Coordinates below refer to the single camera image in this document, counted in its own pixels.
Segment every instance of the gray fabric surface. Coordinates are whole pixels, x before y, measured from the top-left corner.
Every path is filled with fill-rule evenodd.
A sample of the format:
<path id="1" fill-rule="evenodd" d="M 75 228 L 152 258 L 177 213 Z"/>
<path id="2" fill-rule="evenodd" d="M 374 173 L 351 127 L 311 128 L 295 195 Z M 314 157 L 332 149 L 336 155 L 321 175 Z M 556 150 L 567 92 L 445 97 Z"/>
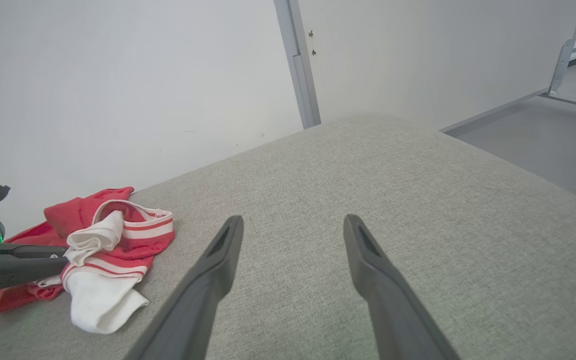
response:
<path id="1" fill-rule="evenodd" d="M 343 218 L 361 216 L 462 359 L 576 359 L 576 196 L 438 132 L 383 116 L 320 125 L 134 194 L 176 239 L 112 335 L 70 296 L 0 315 L 0 358 L 118 360 L 230 215 L 244 242 L 211 360 L 377 359 Z"/>

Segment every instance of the fabric texture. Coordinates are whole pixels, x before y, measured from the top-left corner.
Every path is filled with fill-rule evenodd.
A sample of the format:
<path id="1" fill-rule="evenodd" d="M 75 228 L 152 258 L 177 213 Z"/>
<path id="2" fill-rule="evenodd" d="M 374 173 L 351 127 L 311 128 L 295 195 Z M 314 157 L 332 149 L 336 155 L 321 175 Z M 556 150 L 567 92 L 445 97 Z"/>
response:
<path id="1" fill-rule="evenodd" d="M 381 115 L 336 121 L 130 201 L 173 212 L 183 238 L 135 285 L 150 305 L 107 336 L 71 326 L 67 296 L 0 314 L 0 359 L 122 359 L 222 223 L 242 215 L 206 358 L 375 360 L 346 214 L 363 219 L 462 360 L 576 359 L 576 196 L 445 134 Z"/>
<path id="2" fill-rule="evenodd" d="M 68 236 L 71 248 L 66 256 L 74 261 L 61 272 L 61 281 L 72 295 L 72 323 L 107 335 L 148 305 L 133 287 L 151 268 L 154 256 L 175 238 L 175 231 L 172 212 L 125 200 L 102 203 L 91 223 Z"/>
<path id="3" fill-rule="evenodd" d="M 47 207 L 43 214 L 46 221 L 7 239 L 6 243 L 67 247 L 66 238 L 71 233 L 89 227 L 99 207 L 108 200 L 126 200 L 135 191 L 132 187 L 105 189 L 85 198 L 74 198 Z M 16 309 L 37 300 L 52 300 L 63 287 L 55 278 L 0 289 L 0 313 Z"/>
<path id="4" fill-rule="evenodd" d="M 111 251 L 122 238 L 124 214 L 114 210 L 105 219 L 93 223 L 87 228 L 77 230 L 66 239 L 70 246 L 64 256 L 76 267 L 84 265 L 87 257 L 102 250 Z"/>

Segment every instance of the red cloth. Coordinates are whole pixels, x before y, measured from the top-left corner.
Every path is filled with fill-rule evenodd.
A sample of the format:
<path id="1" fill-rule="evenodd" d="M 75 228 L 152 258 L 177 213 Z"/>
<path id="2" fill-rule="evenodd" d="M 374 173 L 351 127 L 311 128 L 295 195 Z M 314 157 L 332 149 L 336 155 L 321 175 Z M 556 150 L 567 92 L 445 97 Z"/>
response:
<path id="1" fill-rule="evenodd" d="M 84 264 L 68 264 L 61 272 L 64 289 L 69 289 L 69 277 L 77 272 L 94 272 L 109 278 L 144 278 L 153 266 L 155 255 L 164 251 L 175 238 L 172 212 L 148 209 L 126 200 L 108 200 L 93 217 L 93 223 L 110 213 L 123 213 L 123 230 L 117 246 L 87 257 Z"/>
<path id="2" fill-rule="evenodd" d="M 42 246 L 68 246 L 66 238 L 72 232 L 92 225 L 96 210 L 108 200 L 128 200 L 132 187 L 105 189 L 86 198 L 74 198 L 43 210 L 46 221 L 7 239 L 6 243 Z M 37 300 L 52 300 L 64 289 L 62 285 L 40 288 L 23 284 L 0 289 L 0 313 L 16 309 Z"/>

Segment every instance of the clothing pile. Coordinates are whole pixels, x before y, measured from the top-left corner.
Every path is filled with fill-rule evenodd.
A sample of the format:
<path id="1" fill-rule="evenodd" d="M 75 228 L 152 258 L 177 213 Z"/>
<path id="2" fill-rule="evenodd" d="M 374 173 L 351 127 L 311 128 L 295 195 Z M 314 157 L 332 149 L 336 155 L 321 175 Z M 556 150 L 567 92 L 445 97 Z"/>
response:
<path id="1" fill-rule="evenodd" d="M 70 319 L 89 333 L 110 334 L 149 301 L 133 289 L 154 256 L 175 238 L 172 212 L 128 201 L 132 187 L 105 189 L 44 210 L 46 221 L 6 243 L 69 247 L 61 275 L 0 289 L 0 312 L 62 290 L 72 296 Z"/>

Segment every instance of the metal frame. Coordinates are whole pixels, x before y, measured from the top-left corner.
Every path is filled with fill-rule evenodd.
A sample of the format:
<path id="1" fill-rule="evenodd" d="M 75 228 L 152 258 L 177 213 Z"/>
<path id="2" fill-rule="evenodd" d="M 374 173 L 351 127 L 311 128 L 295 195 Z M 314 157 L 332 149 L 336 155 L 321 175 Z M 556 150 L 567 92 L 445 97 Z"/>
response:
<path id="1" fill-rule="evenodd" d="M 274 0 L 279 30 L 288 59 L 292 86 L 304 129 L 320 125 L 320 107 L 317 104 L 311 61 L 306 46 L 306 34 L 297 0 Z"/>
<path id="2" fill-rule="evenodd" d="M 558 93 L 560 86 L 562 85 L 566 71 L 568 70 L 570 57 L 576 52 L 576 47 L 574 47 L 576 41 L 576 28 L 574 29 L 574 35 L 572 38 L 566 40 L 559 53 L 559 59 L 557 60 L 557 66 L 555 68 L 555 73 L 550 82 L 550 88 L 548 91 L 542 93 L 542 98 L 552 99 L 556 101 L 562 101 L 564 103 L 576 105 L 576 96 L 562 95 Z"/>

